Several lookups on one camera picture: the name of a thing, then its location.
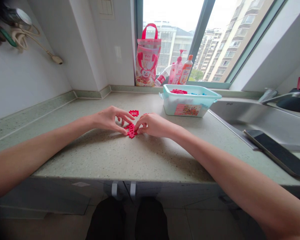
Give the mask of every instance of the sky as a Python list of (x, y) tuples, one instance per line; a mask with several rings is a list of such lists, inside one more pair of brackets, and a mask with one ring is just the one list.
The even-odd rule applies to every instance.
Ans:
[[(227, 28), (241, 0), (216, 0), (208, 29)], [(195, 30), (203, 0), (143, 0), (143, 21), (169, 21), (185, 31)]]

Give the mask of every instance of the plastic bottle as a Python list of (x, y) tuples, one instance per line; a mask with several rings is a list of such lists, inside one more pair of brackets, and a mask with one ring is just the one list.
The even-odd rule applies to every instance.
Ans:
[(182, 67), (183, 64), (181, 63), (182, 61), (182, 53), (186, 50), (182, 50), (180, 49), (180, 56), (177, 58), (177, 62), (172, 64), (171, 66), (171, 71), (169, 74), (169, 84), (178, 84), (180, 77), (181, 77), (181, 73), (182, 73)]
[(186, 84), (188, 80), (188, 76), (191, 70), (191, 67), (193, 65), (193, 62), (191, 61), (193, 58), (193, 55), (189, 55), (188, 60), (184, 63), (182, 68), (181, 77), (178, 84)]
[(160, 74), (160, 76), (154, 81), (154, 85), (156, 85), (156, 87), (161, 86), (161, 84), (167, 79), (167, 77), (169, 76), (169, 73), (171, 71), (171, 67), (172, 65), (166, 67), (163, 72)]

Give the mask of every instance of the speckled countertop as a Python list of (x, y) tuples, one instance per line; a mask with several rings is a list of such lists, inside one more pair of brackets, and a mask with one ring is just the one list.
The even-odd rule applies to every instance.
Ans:
[[(0, 150), (98, 112), (110, 105), (139, 110), (140, 115), (156, 112), (183, 126), (194, 135), (229, 152), (281, 185), (300, 186), (266, 157), (253, 151), (209, 112), (203, 118), (168, 116), (157, 94), (112, 92), (103, 100), (77, 99), (0, 141)], [(47, 161), (34, 177), (85, 178), (212, 183), (208, 172), (191, 155), (170, 139), (149, 135), (135, 138), (106, 130), (92, 130)]]

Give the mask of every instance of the floor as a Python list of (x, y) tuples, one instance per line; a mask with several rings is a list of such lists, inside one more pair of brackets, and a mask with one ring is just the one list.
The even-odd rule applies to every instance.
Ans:
[[(49, 213), (44, 220), (1, 220), (1, 226), (12, 239), (85, 239), (96, 206), (89, 205), (84, 216)], [(137, 207), (124, 203), (127, 213), (126, 240), (134, 240)], [(263, 239), (260, 228), (242, 210), (164, 209), (170, 240), (197, 239)]]

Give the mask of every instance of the stainless steel sink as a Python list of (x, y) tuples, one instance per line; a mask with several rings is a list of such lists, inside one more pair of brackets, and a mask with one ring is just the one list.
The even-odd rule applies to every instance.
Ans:
[(254, 102), (220, 100), (210, 113), (245, 141), (253, 150), (260, 150), (242, 132), (261, 130), (292, 152), (300, 152), (300, 117), (275, 107)]

